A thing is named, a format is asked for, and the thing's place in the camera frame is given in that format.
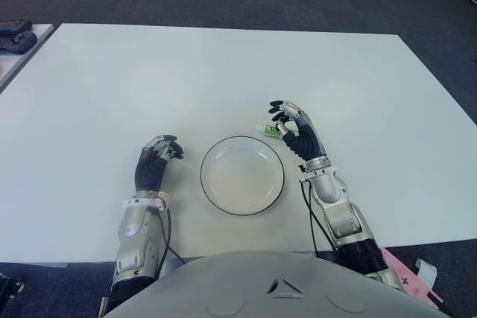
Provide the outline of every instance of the dark carpet floor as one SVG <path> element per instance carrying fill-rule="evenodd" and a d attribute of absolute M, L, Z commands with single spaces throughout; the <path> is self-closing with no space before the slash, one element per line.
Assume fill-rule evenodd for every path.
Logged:
<path fill-rule="evenodd" d="M 477 122 L 477 7 L 468 0 L 0 0 L 0 19 L 398 34 Z M 435 290 L 456 317 L 477 315 L 477 241 L 391 250 L 437 266 Z M 25 292 L 3 317 L 96 317 L 114 265 L 0 264 Z"/>

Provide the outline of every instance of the pink paper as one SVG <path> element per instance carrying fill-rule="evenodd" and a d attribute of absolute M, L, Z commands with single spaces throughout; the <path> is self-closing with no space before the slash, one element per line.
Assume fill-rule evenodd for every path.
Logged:
<path fill-rule="evenodd" d="M 437 309 L 437 306 L 432 303 L 431 299 L 427 296 L 427 293 L 431 292 L 431 294 L 441 302 L 442 299 L 435 294 L 433 290 L 430 290 L 426 284 L 419 277 L 417 277 L 414 272 L 412 272 L 400 260 L 398 260 L 396 256 L 386 249 L 381 249 L 381 251 L 388 266 L 393 268 L 399 276 L 401 284 L 404 287 L 406 293 Z"/>

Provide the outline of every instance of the white table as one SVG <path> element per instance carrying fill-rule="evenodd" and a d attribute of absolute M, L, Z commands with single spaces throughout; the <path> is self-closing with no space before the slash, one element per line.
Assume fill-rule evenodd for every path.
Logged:
<path fill-rule="evenodd" d="M 309 113 L 380 245 L 476 236 L 476 126 L 398 36 L 62 25 L 0 95 L 0 261 L 114 261 L 158 133 L 186 152 L 163 180 L 179 253 L 310 250 L 300 160 L 254 130 L 280 98 Z M 279 200 L 250 217 L 200 187 L 203 155 L 235 134 L 285 166 Z"/>
<path fill-rule="evenodd" d="M 37 35 L 37 43 L 26 54 L 14 55 L 9 53 L 0 54 L 0 91 L 1 88 L 11 80 L 12 76 L 30 59 L 35 51 L 48 38 L 48 35 L 53 31 L 51 24 L 37 24 L 33 25 L 32 31 Z"/>

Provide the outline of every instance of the wire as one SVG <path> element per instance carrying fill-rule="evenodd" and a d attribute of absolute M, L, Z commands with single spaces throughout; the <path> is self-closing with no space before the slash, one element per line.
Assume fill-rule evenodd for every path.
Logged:
<path fill-rule="evenodd" d="M 312 184 L 309 182 L 308 188 L 308 202 L 310 204 L 310 208 L 312 207 Z M 315 240 L 315 229 L 313 228 L 313 217 L 312 212 L 310 214 L 310 228 L 312 229 L 312 240 L 313 240 L 313 247 L 315 248 L 315 257 L 318 257 L 318 249 L 316 248 L 316 240 Z"/>
<path fill-rule="evenodd" d="M 179 261 L 180 261 L 182 264 L 186 264 L 186 263 L 187 263 L 186 260 L 184 260 L 182 257 L 180 257 L 180 255 L 179 255 L 177 252 L 175 252 L 175 251 L 172 249 L 172 247 L 170 247 L 170 246 L 169 246 L 169 251 L 171 251 L 171 253 L 172 253 L 174 256 L 176 256 L 177 258 L 179 258 Z"/>
<path fill-rule="evenodd" d="M 161 273 L 162 266 L 164 265 L 165 257 L 167 256 L 167 251 L 169 250 L 169 244 L 171 243 L 171 220 L 170 220 L 171 214 L 169 213 L 168 209 L 167 209 L 167 214 L 168 214 L 168 230 L 167 230 L 167 238 L 165 238 L 164 224 L 162 222 L 160 213 L 159 212 L 157 213 L 157 215 L 159 216 L 159 221 L 161 222 L 162 236 L 164 237 L 164 240 L 165 240 L 165 249 L 164 249 L 164 253 L 162 254 L 161 261 L 159 262 L 159 266 L 157 266 L 156 279 L 159 278 L 159 274 Z"/>
<path fill-rule="evenodd" d="M 306 194 L 305 194 L 305 188 L 304 188 L 304 185 L 303 185 L 303 182 L 300 181 L 300 184 L 301 184 L 301 193 L 303 195 L 303 199 L 305 200 L 305 204 L 306 204 L 306 207 L 308 208 L 309 210 L 309 213 L 310 215 L 315 219 L 315 222 L 318 224 L 318 226 L 320 227 L 323 235 L 325 236 L 325 238 L 328 240 L 328 243 L 329 245 L 331 246 L 332 250 L 333 251 L 336 251 L 336 247 L 335 245 L 333 244 L 333 241 L 331 241 L 331 238 L 329 237 L 328 233 L 326 232 L 326 230 L 324 229 L 323 225 L 321 225 L 321 222 L 318 220 L 318 218 L 316 217 L 315 215 L 315 212 L 313 211 L 311 205 L 308 203 L 308 200 L 306 199 Z"/>
<path fill-rule="evenodd" d="M 172 225 L 171 225 L 171 210 L 167 209 L 167 221 L 168 221 L 167 237 L 165 236 L 164 224 L 162 222 L 162 218 L 161 218 L 159 213 L 158 213 L 158 216 L 159 216 L 159 220 L 160 220 L 160 223 L 161 223 L 162 236 L 164 237 L 164 241 L 165 241 L 165 250 L 164 250 L 164 253 L 162 254 L 161 262 L 159 263 L 159 266 L 157 268 L 156 278 L 159 277 L 159 274 L 161 272 L 162 266 L 164 265 L 164 260 L 165 260 L 165 257 L 168 254 L 168 251 L 171 251 L 171 253 L 174 256 L 176 256 L 182 264 L 186 264 L 186 260 L 184 260 L 182 257 L 180 257 L 180 255 L 174 249 L 172 249 L 172 247 L 170 245 L 170 243 L 171 243 L 171 227 L 172 227 Z"/>

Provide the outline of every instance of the white plate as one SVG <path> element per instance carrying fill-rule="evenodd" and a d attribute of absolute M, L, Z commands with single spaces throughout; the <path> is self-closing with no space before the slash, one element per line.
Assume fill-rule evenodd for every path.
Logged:
<path fill-rule="evenodd" d="M 278 155 L 263 141 L 230 137 L 214 145 L 203 159 L 200 182 L 209 200 L 235 215 L 261 212 L 275 202 L 285 174 Z"/>

